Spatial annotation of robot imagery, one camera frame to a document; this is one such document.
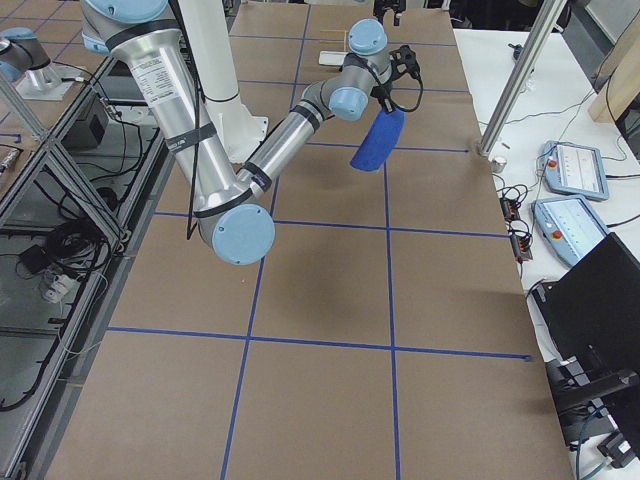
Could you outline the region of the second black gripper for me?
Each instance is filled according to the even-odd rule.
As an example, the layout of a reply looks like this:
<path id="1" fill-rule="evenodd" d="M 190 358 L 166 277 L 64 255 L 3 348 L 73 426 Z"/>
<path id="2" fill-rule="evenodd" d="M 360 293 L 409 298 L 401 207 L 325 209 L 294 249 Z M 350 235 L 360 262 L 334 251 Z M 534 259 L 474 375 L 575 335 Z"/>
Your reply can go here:
<path id="1" fill-rule="evenodd" d="M 403 13 L 405 12 L 405 0 L 375 0 L 374 16 L 381 23 L 384 23 L 385 15 L 392 13 L 394 26 L 399 26 Z"/>

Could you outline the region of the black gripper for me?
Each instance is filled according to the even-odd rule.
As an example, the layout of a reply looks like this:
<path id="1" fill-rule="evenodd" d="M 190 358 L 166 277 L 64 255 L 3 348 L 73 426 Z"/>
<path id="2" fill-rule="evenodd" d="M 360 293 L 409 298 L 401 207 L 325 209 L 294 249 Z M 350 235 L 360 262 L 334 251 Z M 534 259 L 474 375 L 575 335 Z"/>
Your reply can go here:
<path id="1" fill-rule="evenodd" d="M 389 52 L 391 74 L 389 80 L 395 82 L 405 75 L 409 75 L 413 80 L 419 81 L 419 63 L 416 53 L 409 45 L 401 45 L 398 49 Z M 381 109 L 390 114 L 394 112 L 393 101 L 387 93 L 379 95 L 378 102 Z"/>

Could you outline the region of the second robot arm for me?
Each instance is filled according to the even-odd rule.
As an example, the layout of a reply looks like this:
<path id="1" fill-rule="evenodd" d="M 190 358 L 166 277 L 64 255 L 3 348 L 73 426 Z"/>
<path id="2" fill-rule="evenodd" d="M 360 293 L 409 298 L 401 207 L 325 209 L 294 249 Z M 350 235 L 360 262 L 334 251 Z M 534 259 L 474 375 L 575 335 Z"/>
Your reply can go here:
<path id="1" fill-rule="evenodd" d="M 36 34 L 26 27 L 1 32 L 1 74 L 25 100 L 62 101 L 71 88 Z"/>

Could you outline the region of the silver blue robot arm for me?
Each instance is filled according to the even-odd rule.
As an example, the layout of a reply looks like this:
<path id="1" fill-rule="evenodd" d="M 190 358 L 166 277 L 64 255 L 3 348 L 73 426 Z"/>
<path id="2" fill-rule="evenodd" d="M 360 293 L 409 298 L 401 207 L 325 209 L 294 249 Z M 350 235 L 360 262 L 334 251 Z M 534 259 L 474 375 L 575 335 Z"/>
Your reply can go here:
<path id="1" fill-rule="evenodd" d="M 392 99 L 393 84 L 420 75 L 410 47 L 389 47 L 377 6 L 349 30 L 338 74 L 306 87 L 270 126 L 241 100 L 221 2 L 85 1 L 81 11 L 86 47 L 128 66 L 190 183 L 189 229 L 233 265 L 271 249 L 275 226 L 259 198 L 325 121 L 356 121 L 378 101 L 352 166 L 374 171 L 386 161 L 407 112 Z"/>

